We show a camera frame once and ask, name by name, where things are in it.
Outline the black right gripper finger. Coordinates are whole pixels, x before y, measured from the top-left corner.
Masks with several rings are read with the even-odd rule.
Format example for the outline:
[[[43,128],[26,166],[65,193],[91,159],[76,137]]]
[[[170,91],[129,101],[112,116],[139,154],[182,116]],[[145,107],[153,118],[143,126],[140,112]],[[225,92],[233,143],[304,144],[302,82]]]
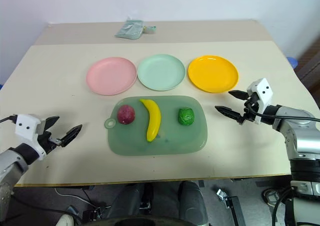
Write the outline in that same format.
[[[231,108],[225,106],[215,106],[215,109],[220,112],[223,116],[226,116],[235,121],[240,121],[242,116],[240,113],[233,111]]]
[[[249,94],[241,90],[231,90],[231,91],[228,91],[228,93],[240,100],[248,100],[249,98]]]

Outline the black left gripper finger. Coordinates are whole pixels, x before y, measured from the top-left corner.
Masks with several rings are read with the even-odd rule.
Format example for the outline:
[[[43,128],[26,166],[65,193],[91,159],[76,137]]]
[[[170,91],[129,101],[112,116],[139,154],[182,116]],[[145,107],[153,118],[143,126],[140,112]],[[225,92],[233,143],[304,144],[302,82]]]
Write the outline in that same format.
[[[51,128],[59,120],[59,118],[60,118],[59,116],[48,117],[45,120],[44,131],[46,131],[47,129]]]
[[[77,135],[80,133],[82,126],[83,125],[80,124],[78,126],[73,127],[72,129],[70,129],[66,133],[66,135],[62,139],[60,139],[60,141],[61,141],[60,147],[66,147],[70,142],[72,142],[77,137]]]

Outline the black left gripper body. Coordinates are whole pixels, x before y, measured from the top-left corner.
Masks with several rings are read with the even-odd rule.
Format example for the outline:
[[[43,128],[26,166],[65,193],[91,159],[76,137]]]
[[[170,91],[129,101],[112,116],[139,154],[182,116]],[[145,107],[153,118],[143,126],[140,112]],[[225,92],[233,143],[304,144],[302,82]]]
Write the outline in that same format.
[[[44,131],[43,134],[39,135],[37,141],[46,154],[51,153],[57,146],[62,146],[62,141],[58,138],[52,138],[49,131]]]

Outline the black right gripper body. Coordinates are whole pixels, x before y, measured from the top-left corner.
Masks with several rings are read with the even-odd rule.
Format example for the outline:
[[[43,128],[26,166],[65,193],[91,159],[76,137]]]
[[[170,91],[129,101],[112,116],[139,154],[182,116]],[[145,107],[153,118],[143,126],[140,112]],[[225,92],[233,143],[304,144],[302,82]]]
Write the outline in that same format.
[[[237,122],[242,125],[246,120],[254,122],[256,119],[256,111],[259,108],[259,105],[256,105],[258,102],[258,94],[256,92],[249,95],[247,92],[240,91],[240,99],[244,100],[244,114],[240,116]]]

